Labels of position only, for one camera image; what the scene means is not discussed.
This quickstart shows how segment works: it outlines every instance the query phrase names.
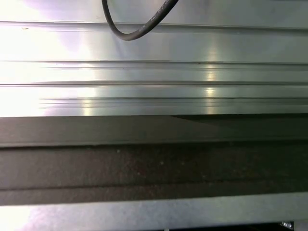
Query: black wire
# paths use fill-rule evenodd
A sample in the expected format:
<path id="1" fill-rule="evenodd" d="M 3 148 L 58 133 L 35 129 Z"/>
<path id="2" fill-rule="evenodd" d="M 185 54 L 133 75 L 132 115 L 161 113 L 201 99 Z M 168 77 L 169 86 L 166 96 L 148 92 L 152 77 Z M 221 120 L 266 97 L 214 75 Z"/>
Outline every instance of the black wire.
<path id="1" fill-rule="evenodd" d="M 156 12 L 156 14 L 154 14 L 154 16 L 145 25 L 143 25 L 139 30 L 136 30 L 129 34 L 122 33 L 115 26 L 109 12 L 107 0 L 102 0 L 102 4 L 107 23 L 109 24 L 112 32 L 122 40 L 131 41 L 139 39 L 140 37 L 146 35 L 151 30 L 153 30 L 154 27 L 156 27 L 167 16 L 167 14 L 172 10 L 172 8 L 175 6 L 175 4 L 177 4 L 178 1 L 179 0 L 166 0 Z"/>

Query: shiny metal plate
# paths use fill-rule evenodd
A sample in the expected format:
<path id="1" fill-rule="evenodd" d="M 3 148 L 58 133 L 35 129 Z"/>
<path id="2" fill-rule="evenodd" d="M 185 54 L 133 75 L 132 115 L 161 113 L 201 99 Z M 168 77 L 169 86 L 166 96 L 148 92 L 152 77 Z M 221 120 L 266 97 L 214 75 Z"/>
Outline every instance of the shiny metal plate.
<path id="1" fill-rule="evenodd" d="M 162 0 L 114 0 L 123 31 Z M 137 41 L 101 0 L 0 0 L 0 116 L 308 112 L 307 1 L 180 0 Z"/>
<path id="2" fill-rule="evenodd" d="M 306 192 L 0 207 L 2 230 L 162 230 L 301 220 Z"/>

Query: metal edge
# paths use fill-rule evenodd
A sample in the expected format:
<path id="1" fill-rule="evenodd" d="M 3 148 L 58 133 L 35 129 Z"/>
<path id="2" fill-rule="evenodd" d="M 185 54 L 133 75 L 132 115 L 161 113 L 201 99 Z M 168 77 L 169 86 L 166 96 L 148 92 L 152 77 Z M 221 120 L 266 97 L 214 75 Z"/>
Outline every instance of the metal edge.
<path id="1" fill-rule="evenodd" d="M 300 220 L 308 193 L 0 207 L 3 230 L 161 230 Z"/>

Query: brown textured surface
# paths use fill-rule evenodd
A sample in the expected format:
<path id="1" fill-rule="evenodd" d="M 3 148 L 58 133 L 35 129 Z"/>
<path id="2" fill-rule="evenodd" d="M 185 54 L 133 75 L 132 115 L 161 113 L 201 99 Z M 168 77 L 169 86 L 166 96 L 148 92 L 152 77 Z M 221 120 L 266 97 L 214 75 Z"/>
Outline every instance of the brown textured surface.
<path id="1" fill-rule="evenodd" d="M 308 144 L 235 142 L 6 149 L 0 201 L 72 203 L 303 192 Z"/>

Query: cable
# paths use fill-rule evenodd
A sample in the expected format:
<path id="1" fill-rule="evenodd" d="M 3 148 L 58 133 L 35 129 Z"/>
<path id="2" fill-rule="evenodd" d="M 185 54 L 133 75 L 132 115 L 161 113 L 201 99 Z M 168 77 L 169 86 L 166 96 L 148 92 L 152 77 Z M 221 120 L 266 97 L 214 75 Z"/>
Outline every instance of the cable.
<path id="1" fill-rule="evenodd" d="M 167 16 L 167 14 L 172 10 L 172 8 L 177 4 L 178 1 L 179 0 L 166 0 L 156 12 L 156 14 L 154 14 L 154 16 L 145 25 L 143 25 L 139 30 L 136 30 L 129 34 L 122 33 L 115 26 L 109 12 L 107 0 L 102 0 L 102 4 L 107 23 L 111 28 L 112 32 L 122 40 L 132 41 L 139 39 L 140 37 L 146 35 L 151 30 L 153 30 L 154 27 L 156 27 Z"/>

